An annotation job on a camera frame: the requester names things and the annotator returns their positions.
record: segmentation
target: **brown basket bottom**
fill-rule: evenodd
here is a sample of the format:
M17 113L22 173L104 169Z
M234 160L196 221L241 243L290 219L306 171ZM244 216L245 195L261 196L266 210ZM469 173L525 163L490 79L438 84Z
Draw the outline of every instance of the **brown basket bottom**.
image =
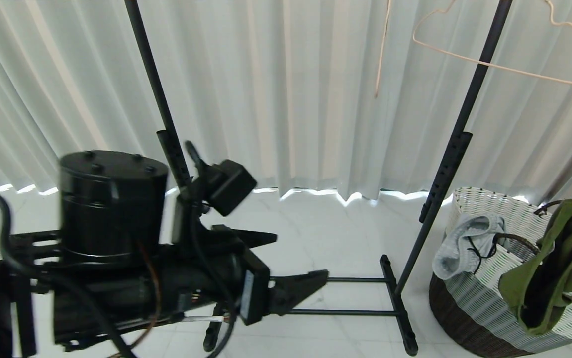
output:
M476 323L456 305L445 283L436 276L432 276L430 282L430 308L445 333L461 347L477 356L507 358L532 354L514 347Z

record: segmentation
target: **woven basket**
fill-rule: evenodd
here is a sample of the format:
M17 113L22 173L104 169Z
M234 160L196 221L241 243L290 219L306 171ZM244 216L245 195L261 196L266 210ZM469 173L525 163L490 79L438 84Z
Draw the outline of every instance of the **woven basket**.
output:
M505 218L507 232L535 243L545 233L551 217L534 215L536 209L500 193L459 188L454 192L446 233L454 229L461 213L470 216L495 213ZM447 281L432 278L430 305L434 317L468 351L488 358L516 357L572 343L572 304L551 332L529 336L500 297L500 277L533 256L528 246L531 245L511 241L508 250L497 245L496 254L483 259L476 274L466 272Z

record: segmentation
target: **robotic arm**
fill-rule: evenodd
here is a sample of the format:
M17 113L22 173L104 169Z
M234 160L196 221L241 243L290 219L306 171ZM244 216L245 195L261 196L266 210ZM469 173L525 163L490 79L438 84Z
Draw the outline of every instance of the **robotic arm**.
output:
M11 303L22 355L36 354L31 294L54 292L54 339L66 351L112 340L114 357L127 358L153 327L216 303L229 327L218 345L219 326L207 333L204 347L215 357L238 316L250 325L284 315L324 287L327 270L275 279L268 288L270 269L250 249L275 242L275 234L204 227L202 214L213 208L229 215L256 181L234 161L207 165L191 142L186 149L199 176L180 188L171 244L158 242L168 168L154 159L109 151L61 158L55 231L10 234L11 213L0 196L0 357L11 356ZM131 345L120 336L139 329L145 331Z

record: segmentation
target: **floor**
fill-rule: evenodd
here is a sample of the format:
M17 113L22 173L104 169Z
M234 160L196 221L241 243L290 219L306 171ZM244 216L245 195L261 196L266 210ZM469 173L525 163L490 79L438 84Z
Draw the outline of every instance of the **floor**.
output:
M4 193L15 211L14 232L54 229L58 224L58 195L36 192ZM167 204L171 204L170 195ZM420 224L424 195L383 194L376 202L351 198L348 203L331 192L295 192L279 199L276 192L254 193L229 217L215 213L203 219L207 226L270 231L277 243L256 249L274 275L328 269L332 276L381 276L379 257L388 254L397 276L404 266ZM419 342L419 357L473 357L443 332L429 308L427 287L431 258L439 245L448 206L439 213L410 281L404 301ZM163 240L170 232L169 211L163 222ZM115 352L109 343L65 354L52 344L49 296L35 295L40 308L39 357L105 357ZM391 309L384 285L330 283L302 308ZM209 315L211 308L191 311ZM141 358L204 357L206 323L180 323L154 329L135 349ZM137 333L127 335L133 340ZM397 322L384 317L285 316L266 317L252 326L236 325L224 351L227 358L402 358L406 356ZM539 354L541 358L572 358L572 345Z

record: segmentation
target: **clothing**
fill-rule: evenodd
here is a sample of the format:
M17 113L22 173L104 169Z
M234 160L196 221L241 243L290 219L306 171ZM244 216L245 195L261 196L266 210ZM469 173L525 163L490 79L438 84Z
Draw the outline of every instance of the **clothing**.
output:
M543 335L572 303L572 199L552 215L540 252L500 277L499 291L530 335Z
M499 215L470 217L462 213L434 256L434 274L440 279L450 279L462 272L475 272L481 259L495 252L494 235L504 231L505 219Z

